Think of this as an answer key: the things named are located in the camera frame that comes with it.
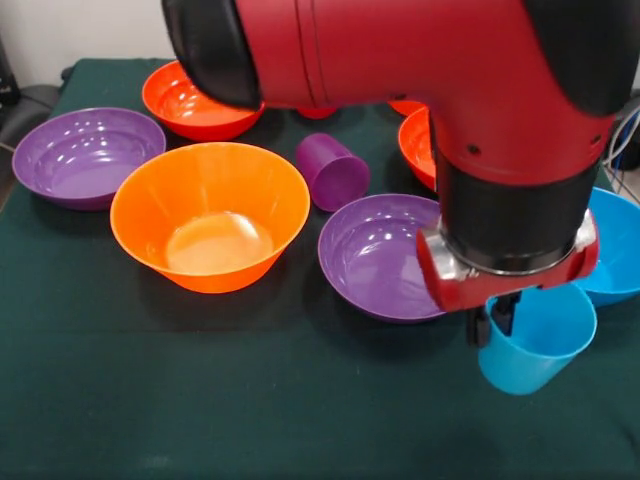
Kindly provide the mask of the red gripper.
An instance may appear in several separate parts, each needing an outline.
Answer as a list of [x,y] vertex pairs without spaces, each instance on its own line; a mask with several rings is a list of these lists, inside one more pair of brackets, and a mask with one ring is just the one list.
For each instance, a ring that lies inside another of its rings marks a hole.
[[494,303],[494,322],[505,336],[510,336],[521,300],[517,291],[532,287],[549,289],[583,278],[594,270],[599,256],[598,228],[590,210],[585,211],[574,246],[562,260],[524,274],[494,273],[459,259],[438,228],[419,229],[416,243],[424,281],[437,306],[446,312],[469,309],[466,341],[474,348],[484,348],[490,340],[491,320],[486,300],[499,296]]

